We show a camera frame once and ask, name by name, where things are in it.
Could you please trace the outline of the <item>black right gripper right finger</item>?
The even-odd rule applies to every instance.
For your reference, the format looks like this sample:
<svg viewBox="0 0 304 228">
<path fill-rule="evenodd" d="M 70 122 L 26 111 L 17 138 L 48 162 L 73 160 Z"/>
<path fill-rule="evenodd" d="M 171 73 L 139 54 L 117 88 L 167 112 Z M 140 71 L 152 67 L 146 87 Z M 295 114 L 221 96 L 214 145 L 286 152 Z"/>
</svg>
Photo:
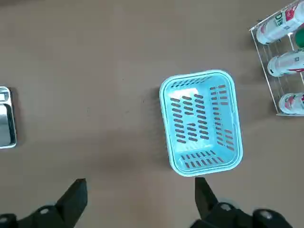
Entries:
<svg viewBox="0 0 304 228">
<path fill-rule="evenodd" d="M 285 217 L 271 209 L 256 209 L 252 215 L 228 202 L 220 202 L 203 177 L 195 178 L 195 202 L 200 215 L 192 228 L 290 228 Z"/>
</svg>

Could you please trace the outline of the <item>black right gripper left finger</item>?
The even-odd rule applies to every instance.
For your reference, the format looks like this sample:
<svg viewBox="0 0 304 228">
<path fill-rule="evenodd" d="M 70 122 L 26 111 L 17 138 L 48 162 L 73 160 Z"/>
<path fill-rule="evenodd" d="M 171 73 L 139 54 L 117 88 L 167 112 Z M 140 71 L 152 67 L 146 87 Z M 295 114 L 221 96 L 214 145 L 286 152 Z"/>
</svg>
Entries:
<svg viewBox="0 0 304 228">
<path fill-rule="evenodd" d="M 2 228 L 73 228 L 87 206 L 87 182 L 76 179 L 54 205 L 45 205 L 22 219 L 0 215 Z"/>
</svg>

